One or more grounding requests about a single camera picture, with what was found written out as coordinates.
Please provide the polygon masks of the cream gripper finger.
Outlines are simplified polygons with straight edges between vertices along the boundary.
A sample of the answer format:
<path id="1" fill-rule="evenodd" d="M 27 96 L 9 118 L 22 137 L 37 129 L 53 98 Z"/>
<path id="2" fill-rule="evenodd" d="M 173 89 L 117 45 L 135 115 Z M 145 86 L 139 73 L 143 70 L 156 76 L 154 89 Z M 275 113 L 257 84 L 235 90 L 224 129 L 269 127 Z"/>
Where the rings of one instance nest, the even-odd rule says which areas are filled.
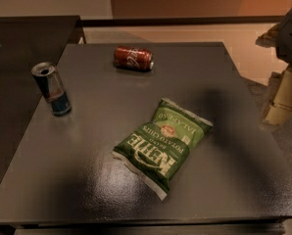
<path id="1" fill-rule="evenodd" d="M 280 24 L 277 23 L 267 32 L 263 33 L 256 40 L 256 44 L 261 47 L 270 48 L 276 46 L 276 40 L 279 33 Z"/>
<path id="2" fill-rule="evenodd" d="M 292 64 L 272 79 L 271 89 L 264 122 L 281 125 L 292 114 Z"/>

